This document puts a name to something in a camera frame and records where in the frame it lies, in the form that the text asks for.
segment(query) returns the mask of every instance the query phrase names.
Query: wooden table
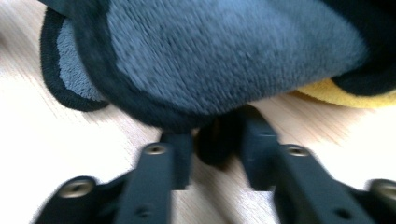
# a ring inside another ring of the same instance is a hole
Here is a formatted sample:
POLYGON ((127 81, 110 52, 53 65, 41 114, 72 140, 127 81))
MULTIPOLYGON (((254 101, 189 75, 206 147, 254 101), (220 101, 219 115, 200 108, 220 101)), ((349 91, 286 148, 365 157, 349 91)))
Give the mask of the wooden table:
MULTIPOLYGON (((159 135, 114 106, 81 113, 56 102, 40 72, 44 10, 35 0, 0 1, 0 223, 29 223, 68 178, 123 174, 159 135)), ((396 180, 395 106, 346 108, 298 93, 254 105, 283 143, 312 149, 334 178, 358 189, 396 180)), ((194 158, 189 190, 174 193, 174 223, 276 223, 271 195, 248 188, 237 160, 218 171, 194 158)))

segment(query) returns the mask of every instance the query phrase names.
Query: metal screw head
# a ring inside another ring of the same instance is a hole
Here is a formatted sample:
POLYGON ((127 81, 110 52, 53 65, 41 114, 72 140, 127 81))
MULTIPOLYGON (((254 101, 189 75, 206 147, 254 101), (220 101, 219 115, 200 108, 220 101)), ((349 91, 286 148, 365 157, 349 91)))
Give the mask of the metal screw head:
POLYGON ((296 157, 309 156, 309 152, 302 147, 288 147, 288 152, 291 156, 296 156, 296 157))
POLYGON ((378 192, 383 196, 396 201, 396 186, 391 184, 382 184, 378 187, 378 192))
POLYGON ((89 180, 76 180, 63 186, 59 191, 62 198, 79 198, 93 190, 93 183, 89 180))
POLYGON ((160 155, 163 154, 166 151, 165 147, 161 146, 152 146, 146 148, 145 152, 149 155, 160 155))

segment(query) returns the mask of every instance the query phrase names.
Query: yellow object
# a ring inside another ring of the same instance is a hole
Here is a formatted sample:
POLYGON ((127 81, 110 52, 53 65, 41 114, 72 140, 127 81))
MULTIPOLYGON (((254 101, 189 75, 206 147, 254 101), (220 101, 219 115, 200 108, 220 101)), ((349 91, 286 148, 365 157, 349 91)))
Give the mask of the yellow object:
POLYGON ((356 108, 375 108, 396 105, 396 91, 376 96, 356 96, 340 89, 330 79, 301 87, 298 91, 335 105, 345 105, 356 108))

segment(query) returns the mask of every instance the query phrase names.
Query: gray fabric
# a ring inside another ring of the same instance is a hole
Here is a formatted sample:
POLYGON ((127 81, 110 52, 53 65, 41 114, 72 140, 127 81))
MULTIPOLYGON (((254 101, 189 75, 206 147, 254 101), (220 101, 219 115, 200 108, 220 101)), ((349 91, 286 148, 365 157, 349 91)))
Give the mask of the gray fabric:
POLYGON ((319 0, 111 0, 107 19, 125 76, 199 114, 341 75, 368 54, 319 0))
POLYGON ((69 19, 64 20, 58 35, 57 48, 60 55, 60 77, 66 88, 89 100, 98 102, 105 100, 85 73, 76 49, 72 22, 69 19))

